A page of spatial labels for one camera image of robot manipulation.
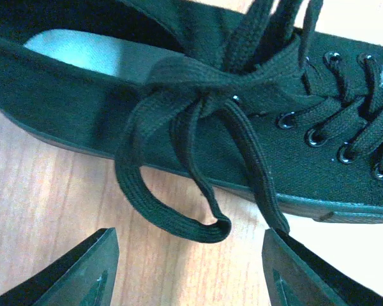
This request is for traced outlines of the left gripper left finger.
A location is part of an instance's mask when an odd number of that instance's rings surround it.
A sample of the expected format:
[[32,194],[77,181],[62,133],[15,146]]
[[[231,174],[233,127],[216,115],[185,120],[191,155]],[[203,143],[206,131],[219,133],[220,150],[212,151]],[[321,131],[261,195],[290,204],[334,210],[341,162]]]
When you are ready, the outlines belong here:
[[0,305],[110,305],[119,259],[115,228],[102,228],[0,296]]

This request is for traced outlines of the black sneaker one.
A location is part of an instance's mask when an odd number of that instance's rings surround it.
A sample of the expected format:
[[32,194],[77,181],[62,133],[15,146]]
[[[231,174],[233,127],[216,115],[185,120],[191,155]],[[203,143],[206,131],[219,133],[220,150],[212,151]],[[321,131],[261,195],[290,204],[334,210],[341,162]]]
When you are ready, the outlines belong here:
[[383,46],[318,33],[321,1],[0,1],[0,111],[114,161],[134,209],[188,240],[230,233],[213,187],[285,214],[383,223]]

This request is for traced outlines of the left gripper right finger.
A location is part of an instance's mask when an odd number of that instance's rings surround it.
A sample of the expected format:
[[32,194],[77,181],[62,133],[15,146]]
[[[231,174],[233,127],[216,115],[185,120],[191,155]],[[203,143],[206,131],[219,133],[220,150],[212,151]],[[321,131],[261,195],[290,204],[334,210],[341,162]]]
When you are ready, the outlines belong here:
[[266,230],[262,264],[271,305],[383,305],[383,296],[279,230]]

